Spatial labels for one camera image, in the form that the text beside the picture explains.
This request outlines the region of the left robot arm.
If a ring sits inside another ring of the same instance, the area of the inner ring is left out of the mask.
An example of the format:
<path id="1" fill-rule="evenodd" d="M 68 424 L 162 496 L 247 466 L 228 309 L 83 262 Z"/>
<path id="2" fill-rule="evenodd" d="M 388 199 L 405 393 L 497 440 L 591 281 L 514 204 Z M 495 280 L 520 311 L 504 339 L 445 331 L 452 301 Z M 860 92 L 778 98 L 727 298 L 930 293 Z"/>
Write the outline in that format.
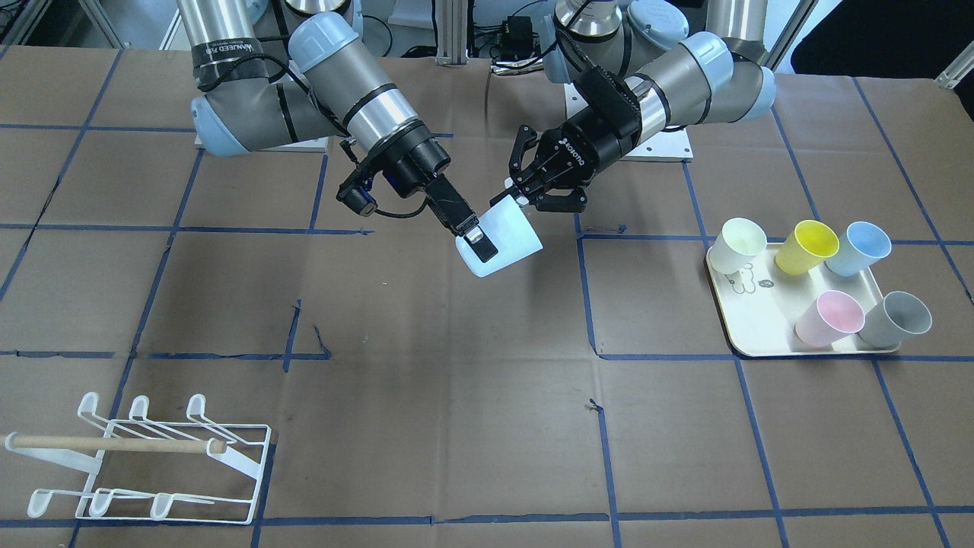
<path id="1" fill-rule="evenodd" d="M 517 133 L 504 196 L 544 212 L 582 212 L 591 181 L 649 138 L 753 120 L 775 101 L 762 65 L 766 1 L 709 1 L 702 31 L 667 1 L 558 1 L 546 72 L 584 107 L 560 127 Z"/>

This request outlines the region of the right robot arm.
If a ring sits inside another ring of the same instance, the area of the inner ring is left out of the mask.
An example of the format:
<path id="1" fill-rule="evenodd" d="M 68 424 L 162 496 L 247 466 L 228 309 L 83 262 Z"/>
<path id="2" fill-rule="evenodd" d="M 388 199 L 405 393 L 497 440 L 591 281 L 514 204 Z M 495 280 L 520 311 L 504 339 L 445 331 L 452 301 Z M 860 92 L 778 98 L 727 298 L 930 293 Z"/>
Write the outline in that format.
<path id="1" fill-rule="evenodd" d="M 201 91 L 191 104 L 197 134 L 215 156 L 234 156 L 327 136 L 364 153 L 336 198 L 378 214 L 370 195 L 382 174 L 400 197 L 425 207 L 490 260 L 497 247 L 444 176 L 448 153 L 363 45 L 344 14 L 323 9 L 290 24 L 265 1 L 181 1 Z"/>

